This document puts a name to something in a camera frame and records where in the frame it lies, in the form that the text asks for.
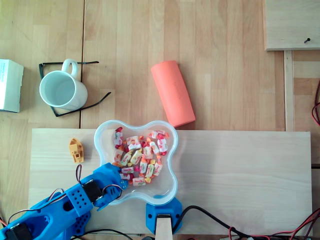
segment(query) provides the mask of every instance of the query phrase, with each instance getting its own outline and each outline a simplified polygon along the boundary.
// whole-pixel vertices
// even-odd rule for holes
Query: light wooden plank
[[[318,0],[264,0],[265,50],[320,49],[319,12]]]
[[[284,104],[285,104],[285,130],[295,130],[294,112],[294,73],[292,51],[284,51]]]
[[[295,78],[320,78],[319,61],[294,61],[293,75]]]
[[[196,121],[179,129],[285,130],[284,55],[265,52],[262,0],[86,0],[82,128],[167,120],[150,68],[176,60]]]
[[[94,129],[33,129],[29,205],[55,188],[77,183],[68,149],[71,138],[79,139],[85,149],[83,177],[99,166],[94,133]],[[179,130],[178,135],[172,168],[178,179],[176,197],[184,208],[201,206],[250,234],[295,229],[311,213],[310,133]],[[143,201],[133,199],[92,211],[87,229],[108,226],[147,234],[145,207]],[[197,211],[185,215],[179,232],[227,234]]]
[[[55,117],[41,99],[39,64],[81,61],[83,12],[84,0],[0,1],[0,58],[24,66],[20,113],[0,112],[0,215],[6,221],[28,205],[31,129],[79,127],[79,113]]]

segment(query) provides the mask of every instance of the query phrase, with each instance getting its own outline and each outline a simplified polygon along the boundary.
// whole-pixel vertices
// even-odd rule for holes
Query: wooden table
[[[25,67],[21,112],[0,112],[5,219],[27,207],[31,129],[166,120],[150,74],[163,60],[179,62],[197,117],[179,129],[285,130],[284,53],[264,52],[261,0],[2,0],[0,29],[0,58]],[[38,64],[66,58],[100,62],[78,77],[88,105],[112,94],[57,118],[40,98]]]

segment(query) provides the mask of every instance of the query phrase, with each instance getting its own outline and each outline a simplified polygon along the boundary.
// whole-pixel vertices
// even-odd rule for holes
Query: black cable
[[[98,232],[102,232],[102,231],[114,232],[114,233],[120,234],[122,236],[125,236],[127,239],[133,240],[127,234],[120,232],[120,231],[117,231],[117,230],[114,230],[114,229],[109,229],[109,228],[86,231],[84,234],[79,235],[79,236],[75,236],[75,237],[71,238],[70,240],[79,239],[80,237],[82,237],[84,235],[98,233]]]
[[[191,209],[197,209],[199,210],[200,212],[204,213],[205,215],[207,215],[208,217],[212,218],[213,220],[215,220],[218,224],[222,225],[223,227],[225,227],[226,229],[230,229],[231,227],[224,223],[223,221],[221,221],[220,219],[218,219],[217,217],[215,217],[214,215],[212,215],[210,212],[208,212],[207,210],[203,209],[202,207],[199,207],[199,206],[195,206],[195,205],[191,205],[191,206],[188,206],[187,208],[185,208],[183,210],[183,212],[181,213],[180,217],[178,218],[178,220],[176,221],[176,224],[174,225],[174,227],[172,228],[172,233],[174,233],[179,224],[181,223],[182,219],[184,218],[185,214],[191,210]],[[245,237],[245,238],[251,238],[250,235],[247,235],[243,232],[240,232],[238,230],[236,230],[234,227],[232,228],[231,230],[232,232],[234,232],[235,234],[239,235],[239,237]]]

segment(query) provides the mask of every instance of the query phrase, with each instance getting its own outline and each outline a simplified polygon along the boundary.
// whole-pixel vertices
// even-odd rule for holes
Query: candy
[[[121,172],[123,174],[133,174],[134,173],[134,167],[131,166],[131,167],[124,167],[121,169]]]
[[[152,159],[154,154],[152,153],[152,148],[150,146],[145,146],[143,148],[143,154],[145,156],[145,159]]]
[[[133,154],[132,158],[130,159],[130,162],[133,165],[137,165],[140,161],[142,157],[142,148],[140,148],[139,150],[135,151],[135,153]]]
[[[133,186],[143,186],[146,185],[145,179],[143,177],[135,177],[132,179]]]
[[[131,136],[126,139],[126,143],[129,144],[129,150],[140,149],[141,144],[139,142],[138,136]]]
[[[146,168],[146,174],[145,174],[146,178],[150,178],[152,176],[152,174],[154,173],[154,168],[155,168],[154,165],[152,164],[148,165],[148,167]]]
[[[147,184],[150,184],[151,183],[151,178],[147,177],[144,179],[144,181],[147,183]]]
[[[124,156],[123,158],[121,159],[120,161],[120,164],[123,165],[123,166],[126,166],[131,158],[131,154],[132,154],[133,150],[131,151],[128,151]]]
[[[153,171],[153,174],[158,176],[159,173],[161,172],[161,169],[162,169],[163,165],[160,163],[160,162],[157,162],[155,165],[154,165],[154,171]]]
[[[114,131],[114,145],[121,145],[123,140],[122,127],[118,127]]]
[[[141,162],[140,162],[140,173],[141,174],[144,174],[146,172],[147,166],[148,166],[148,163],[146,161],[145,155],[143,154]]]
[[[119,149],[115,150],[114,157],[113,157],[114,162],[119,163],[123,153],[124,151],[122,150],[119,150]]]
[[[158,139],[158,146],[161,153],[164,153],[168,150],[167,141],[163,139]]]
[[[166,132],[163,130],[154,130],[149,134],[149,137],[156,139],[158,134],[165,134]]]
[[[130,180],[130,174],[127,173],[120,173],[120,177],[123,180]]]

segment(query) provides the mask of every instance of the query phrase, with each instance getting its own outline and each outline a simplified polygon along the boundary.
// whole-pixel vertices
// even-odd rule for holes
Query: blue 3d printed part
[[[119,171],[120,168],[110,163],[100,166],[82,179],[81,184],[64,193],[55,193],[50,201],[49,198],[42,200],[1,229],[0,240],[70,240],[71,236],[84,234],[90,210],[94,206],[98,211],[103,209],[121,194],[117,186],[109,186],[105,192],[102,189],[108,185],[118,185],[122,190],[128,187]],[[95,186],[95,191],[92,187],[86,188],[87,184]]]

